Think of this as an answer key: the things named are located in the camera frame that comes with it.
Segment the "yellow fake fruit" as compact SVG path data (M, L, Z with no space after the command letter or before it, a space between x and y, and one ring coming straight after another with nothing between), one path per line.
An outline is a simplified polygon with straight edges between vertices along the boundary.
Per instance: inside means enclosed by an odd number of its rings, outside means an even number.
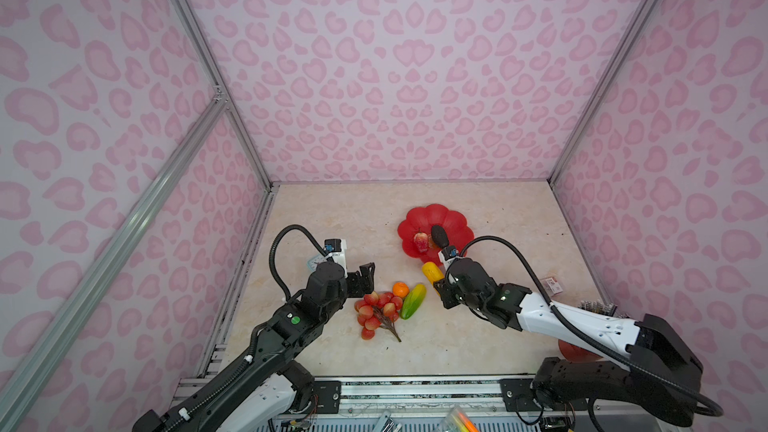
M422 265L422 273L430 284L435 284L444 279L444 273L434 262L426 262Z

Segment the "red fake grape bunch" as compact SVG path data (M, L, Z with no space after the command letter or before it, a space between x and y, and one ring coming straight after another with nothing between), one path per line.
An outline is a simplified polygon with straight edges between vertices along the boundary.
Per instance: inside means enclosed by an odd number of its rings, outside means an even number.
M361 338L372 340L378 330L391 333L401 342L395 323L400 318L403 299L392 292L366 294L354 304L356 319L362 327Z

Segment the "small fake orange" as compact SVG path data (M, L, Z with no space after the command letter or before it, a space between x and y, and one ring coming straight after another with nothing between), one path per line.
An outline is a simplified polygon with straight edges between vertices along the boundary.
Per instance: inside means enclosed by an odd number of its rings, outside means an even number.
M396 282L392 287L392 293L401 299L405 299L410 293L410 288L404 282Z

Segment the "green yellow fake mango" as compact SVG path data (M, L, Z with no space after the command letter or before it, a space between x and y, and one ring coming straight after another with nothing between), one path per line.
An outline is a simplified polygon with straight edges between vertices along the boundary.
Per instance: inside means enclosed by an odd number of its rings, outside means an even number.
M426 294L427 288L424 284L419 283L414 286L403 299L403 305L399 312L400 318L403 320L410 319L422 305Z

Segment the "red fake strawberry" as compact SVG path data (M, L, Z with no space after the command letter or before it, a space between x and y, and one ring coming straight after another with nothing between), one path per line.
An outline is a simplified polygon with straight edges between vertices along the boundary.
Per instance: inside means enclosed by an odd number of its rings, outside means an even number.
M413 236L413 243L419 254L425 254L430 249L430 236L425 232L417 232Z

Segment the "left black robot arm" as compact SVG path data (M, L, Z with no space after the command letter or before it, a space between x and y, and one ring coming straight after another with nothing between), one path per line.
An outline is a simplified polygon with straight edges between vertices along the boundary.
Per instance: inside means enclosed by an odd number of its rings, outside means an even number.
M246 348L210 382L160 415L150 410L134 431L215 431L270 377L290 369L295 358L323 332L348 299L374 291L375 264L356 272L333 261L321 262L306 287L290 296L256 326Z

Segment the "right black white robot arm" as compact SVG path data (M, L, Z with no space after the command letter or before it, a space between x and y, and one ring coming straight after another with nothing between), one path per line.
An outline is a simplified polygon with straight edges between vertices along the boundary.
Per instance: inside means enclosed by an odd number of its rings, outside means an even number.
M703 365L666 320L622 319L550 301L528 287L497 283L469 258L454 260L433 286L447 309L465 305L500 329L546 335L600 356L592 364L545 359L531 385L541 404L620 401L668 424L692 425Z

